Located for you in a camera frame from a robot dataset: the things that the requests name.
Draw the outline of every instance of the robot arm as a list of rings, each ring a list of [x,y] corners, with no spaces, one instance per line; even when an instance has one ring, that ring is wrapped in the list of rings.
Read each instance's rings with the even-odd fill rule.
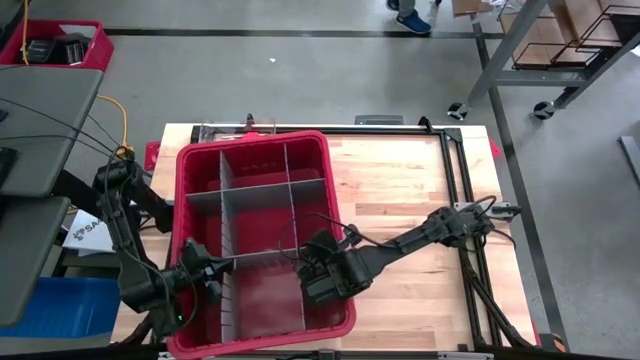
[[[138,231],[140,212],[130,206],[131,201],[154,217],[163,233],[171,231],[173,207],[145,184],[132,153],[98,169],[93,188],[99,193],[98,205],[120,262],[120,297],[137,313],[149,311],[145,321],[156,335],[173,335],[185,324],[176,295],[190,289],[192,282],[204,285],[210,302],[220,301],[220,276],[231,271],[232,260],[210,256],[193,241],[182,249],[179,265],[159,270],[147,257]]]
[[[441,207],[420,226],[382,244],[356,248],[363,237],[349,225],[347,237],[337,242],[331,232],[314,235],[300,252],[296,273],[302,291],[311,301],[324,303],[344,300],[366,290],[385,266],[429,245],[465,248],[467,239],[485,236],[493,223],[477,203],[460,211]],[[500,330],[512,346],[533,347],[509,323],[490,293],[485,289],[468,257],[462,261],[464,277],[478,293],[487,311],[496,319]]]

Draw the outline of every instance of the yellow cable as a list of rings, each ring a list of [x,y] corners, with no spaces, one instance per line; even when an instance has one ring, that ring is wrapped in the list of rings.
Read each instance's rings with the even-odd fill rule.
[[[29,65],[27,59],[27,21],[29,21],[29,0],[24,0],[24,23],[22,24],[22,61]]]
[[[102,100],[106,100],[112,104],[114,104],[115,106],[118,107],[118,109],[120,109],[120,112],[122,112],[122,146],[124,146],[125,148],[133,151],[133,147],[129,146],[129,144],[127,144],[127,132],[129,130],[129,123],[127,122],[127,110],[124,109],[124,106],[122,106],[122,104],[120,104],[118,102],[118,100],[109,97],[109,96],[104,96],[104,95],[97,95],[96,96],[99,99]],[[122,155],[122,153],[124,152],[124,150],[119,150],[118,154]]]

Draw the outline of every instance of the wooden table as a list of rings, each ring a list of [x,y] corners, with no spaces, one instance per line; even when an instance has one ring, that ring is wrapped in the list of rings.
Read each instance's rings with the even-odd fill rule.
[[[167,124],[165,127],[151,187],[167,200],[174,197],[176,155],[189,143],[193,125]],[[500,186],[485,128],[460,128],[475,197],[493,194],[500,199]],[[427,214],[438,207],[448,205],[446,176],[437,137],[327,137],[342,222],[357,224],[363,233],[386,240],[422,223]],[[459,196],[464,198],[455,158],[453,163],[458,174]],[[496,225],[509,231],[505,224]],[[142,239],[149,257],[163,265],[169,237],[148,231],[143,233]],[[535,342],[512,244],[500,235],[490,235],[485,252],[497,303],[524,338]],[[483,334],[489,341],[486,312],[477,296],[476,299],[481,308]],[[355,301],[357,322],[351,333],[342,338],[286,348],[433,351],[455,350],[458,344],[472,344],[455,249],[428,246],[391,264]],[[126,337],[142,318],[143,315],[121,305],[112,340]]]

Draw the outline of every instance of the red basket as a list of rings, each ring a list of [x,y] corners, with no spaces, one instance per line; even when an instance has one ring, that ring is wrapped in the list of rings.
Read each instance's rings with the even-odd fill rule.
[[[16,28],[16,31],[11,35],[11,38],[7,42],[7,45],[0,52],[0,64],[1,65],[19,65],[20,52],[22,51],[22,26],[24,22],[20,22],[20,25]],[[27,38],[53,38],[55,36],[64,35],[64,30],[61,25],[76,25],[76,26],[92,26],[95,27],[95,35],[89,43],[89,48],[85,54],[84,61],[77,65],[41,65],[34,64],[34,66],[47,66],[47,67],[64,67],[64,68],[79,68],[79,69],[95,69],[102,72],[107,71],[109,62],[111,61],[111,55],[113,55],[113,43],[107,37],[107,34],[102,28],[102,23],[97,21],[72,21],[72,20],[29,20],[27,23]]]
[[[171,264],[188,238],[229,256],[276,250],[278,239],[283,249],[298,247],[320,229],[342,236],[321,217],[300,217],[319,212],[339,220],[327,140],[316,131],[189,145],[178,155],[175,195]],[[225,274],[221,304],[202,305],[199,294],[194,321],[169,339],[169,351],[194,359],[351,331],[353,300],[305,301],[294,263],[276,255]],[[182,294],[182,314],[191,313],[193,300]]]

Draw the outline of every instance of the gray floor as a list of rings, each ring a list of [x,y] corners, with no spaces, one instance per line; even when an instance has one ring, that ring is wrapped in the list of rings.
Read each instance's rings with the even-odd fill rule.
[[[433,15],[428,1],[422,13]],[[97,19],[109,27],[396,30],[383,0],[34,0],[33,16]],[[444,1],[438,31],[470,31]],[[495,23],[485,30],[497,29]],[[358,114],[415,121],[444,115],[480,74],[472,40],[113,37],[116,53],[101,93],[130,117],[129,141],[142,150],[167,122],[241,121],[246,113],[280,123],[352,123]],[[640,188],[616,138],[640,136],[640,58],[624,57],[568,110],[545,123],[528,113],[559,89],[504,88],[505,111],[574,352],[638,358]],[[120,134],[117,109],[97,101],[92,114]],[[488,98],[466,124],[499,142]],[[99,134],[95,125],[87,130]],[[69,170],[90,181],[104,159],[76,147]],[[503,193],[513,199],[504,159]],[[532,316],[542,306],[521,224],[514,225]]]

